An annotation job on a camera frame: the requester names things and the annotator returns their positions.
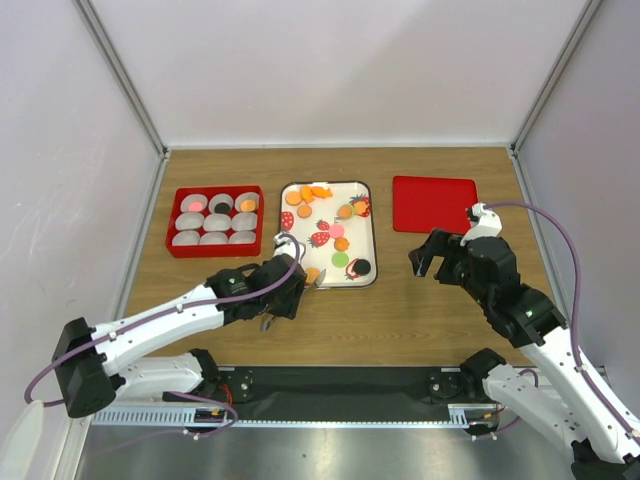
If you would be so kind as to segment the black round cookie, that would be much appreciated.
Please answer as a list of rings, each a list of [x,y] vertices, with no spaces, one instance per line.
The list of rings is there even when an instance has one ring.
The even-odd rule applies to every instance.
[[[352,267],[357,276],[365,276],[371,272],[371,263],[366,259],[357,259]]]
[[[218,214],[228,214],[231,211],[232,207],[226,202],[219,202],[214,206],[214,213]]]

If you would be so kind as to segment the orange scalloped cookie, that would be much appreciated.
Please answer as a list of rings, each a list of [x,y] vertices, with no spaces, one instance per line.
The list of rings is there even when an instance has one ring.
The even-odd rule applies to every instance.
[[[345,252],[350,246],[349,241],[344,237],[339,237],[334,240],[334,248],[338,252]]]

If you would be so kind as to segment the pink round cookie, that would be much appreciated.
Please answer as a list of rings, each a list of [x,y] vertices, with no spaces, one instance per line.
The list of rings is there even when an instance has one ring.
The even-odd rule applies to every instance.
[[[333,224],[330,226],[328,233],[331,238],[336,239],[344,236],[345,229],[344,229],[344,226],[341,224]]]
[[[200,212],[204,209],[204,205],[201,202],[194,201],[188,206],[189,212]]]

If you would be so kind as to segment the metal tongs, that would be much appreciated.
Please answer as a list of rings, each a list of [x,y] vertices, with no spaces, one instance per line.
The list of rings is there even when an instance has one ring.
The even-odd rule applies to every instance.
[[[326,270],[323,269],[320,271],[321,271],[320,275],[317,277],[317,279],[313,283],[308,283],[307,281],[305,281],[303,294],[307,293],[308,291],[318,289],[320,287],[320,285],[322,284],[326,276]],[[269,315],[268,317],[264,318],[261,321],[260,331],[261,332],[268,331],[276,323],[277,320],[278,320],[278,317],[276,315]]]

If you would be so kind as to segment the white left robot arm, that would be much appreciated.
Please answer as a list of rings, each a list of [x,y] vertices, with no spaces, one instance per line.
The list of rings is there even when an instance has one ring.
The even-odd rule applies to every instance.
[[[305,247],[293,235],[275,236],[261,264],[222,269],[194,289],[128,318],[90,326],[66,323],[52,361],[71,418],[109,406],[129,385],[130,364],[182,338],[261,315],[292,319],[305,290]]]

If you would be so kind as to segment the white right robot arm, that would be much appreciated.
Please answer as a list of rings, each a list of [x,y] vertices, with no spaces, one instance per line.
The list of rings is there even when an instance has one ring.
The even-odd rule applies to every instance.
[[[461,364],[462,394],[512,410],[571,458],[577,479],[638,478],[639,419],[582,352],[577,319],[565,318],[546,294],[522,282],[493,205],[476,203],[467,217],[465,234],[435,229],[409,253],[414,275],[425,276],[432,260],[441,258],[435,280],[461,287],[492,329],[538,368],[557,395],[530,384],[490,349]]]

